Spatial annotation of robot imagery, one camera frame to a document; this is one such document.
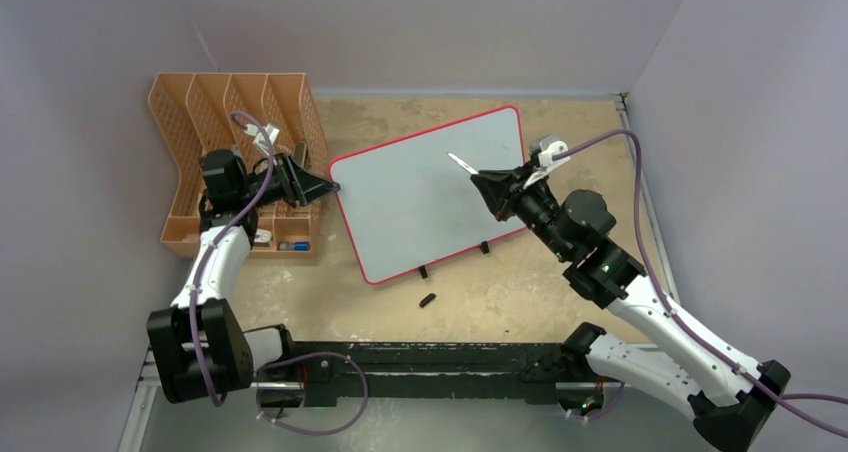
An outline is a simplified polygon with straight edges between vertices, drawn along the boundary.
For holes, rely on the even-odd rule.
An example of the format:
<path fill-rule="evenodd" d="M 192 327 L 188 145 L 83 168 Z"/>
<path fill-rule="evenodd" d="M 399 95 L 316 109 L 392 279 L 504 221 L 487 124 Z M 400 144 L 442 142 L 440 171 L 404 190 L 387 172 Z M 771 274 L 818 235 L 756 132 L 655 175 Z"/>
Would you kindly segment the white whiteboard marker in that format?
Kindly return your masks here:
<path fill-rule="evenodd" d="M 452 152 L 448 152 L 447 155 L 451 160 L 453 160 L 460 168 L 462 168 L 464 171 L 466 171 L 469 175 L 477 175 L 478 174 L 478 171 L 475 168 L 473 168 L 470 164 L 465 162 L 463 159 L 461 159 L 456 154 L 454 154 Z"/>

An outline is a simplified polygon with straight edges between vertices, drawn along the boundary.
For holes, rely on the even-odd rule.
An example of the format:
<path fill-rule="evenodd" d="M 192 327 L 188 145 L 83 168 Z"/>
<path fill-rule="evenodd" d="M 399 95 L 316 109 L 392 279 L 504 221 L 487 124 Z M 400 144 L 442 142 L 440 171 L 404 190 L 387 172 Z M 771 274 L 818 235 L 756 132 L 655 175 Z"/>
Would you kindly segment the pink-framed whiteboard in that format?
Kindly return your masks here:
<path fill-rule="evenodd" d="M 523 229 L 496 221 L 464 166 L 523 164 L 519 111 L 498 107 L 333 159 L 339 209 L 366 283 L 377 285 Z"/>

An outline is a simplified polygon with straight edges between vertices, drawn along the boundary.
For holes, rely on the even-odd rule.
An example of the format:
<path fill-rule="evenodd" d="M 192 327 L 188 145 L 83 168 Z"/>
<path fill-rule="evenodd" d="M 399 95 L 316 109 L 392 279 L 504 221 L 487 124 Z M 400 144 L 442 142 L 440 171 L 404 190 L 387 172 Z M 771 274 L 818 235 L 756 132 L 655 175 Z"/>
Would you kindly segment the black marker cap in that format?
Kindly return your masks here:
<path fill-rule="evenodd" d="M 426 307 L 426 306 L 427 306 L 427 305 L 429 305 L 431 302 L 433 302 L 436 298 L 437 298 L 437 295 L 436 295 L 435 293 L 430 293 L 430 294 L 428 294 L 427 296 L 425 296 L 425 297 L 424 297 L 424 298 L 423 298 L 423 299 L 419 302 L 419 307 L 420 307 L 420 308 L 424 308 L 424 307 Z"/>

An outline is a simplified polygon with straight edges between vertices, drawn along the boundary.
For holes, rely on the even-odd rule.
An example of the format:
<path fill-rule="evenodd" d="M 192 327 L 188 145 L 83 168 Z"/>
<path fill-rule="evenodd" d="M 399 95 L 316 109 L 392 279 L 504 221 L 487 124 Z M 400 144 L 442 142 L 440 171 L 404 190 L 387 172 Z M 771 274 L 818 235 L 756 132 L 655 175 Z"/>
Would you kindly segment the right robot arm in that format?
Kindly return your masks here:
<path fill-rule="evenodd" d="M 559 202 L 527 166 L 470 176 L 496 220 L 516 217 L 567 263 L 563 275 L 582 298 L 643 333 L 656 351 L 628 345 L 581 324 L 561 353 L 576 379 L 592 372 L 622 380 L 689 419 L 720 451 L 746 451 L 776 408 L 791 377 L 776 360 L 761 362 L 709 330 L 650 280 L 645 266 L 608 234 L 616 224 L 601 194 L 586 189 Z"/>

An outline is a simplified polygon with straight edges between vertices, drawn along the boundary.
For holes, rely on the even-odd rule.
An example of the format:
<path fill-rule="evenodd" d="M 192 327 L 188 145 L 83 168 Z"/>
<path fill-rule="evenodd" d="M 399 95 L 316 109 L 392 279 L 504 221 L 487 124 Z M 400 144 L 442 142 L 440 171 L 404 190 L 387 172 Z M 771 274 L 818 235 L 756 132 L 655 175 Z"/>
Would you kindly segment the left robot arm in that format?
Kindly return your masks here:
<path fill-rule="evenodd" d="M 200 247 L 179 294 L 146 323 L 161 388 L 172 404 L 208 397 L 220 406 L 228 393 L 253 380 L 254 354 L 228 297 L 254 246 L 260 208 L 278 201 L 305 207 L 341 189 L 288 154 L 262 162 L 263 171 L 250 171 L 228 149 L 199 161 L 205 185 Z"/>

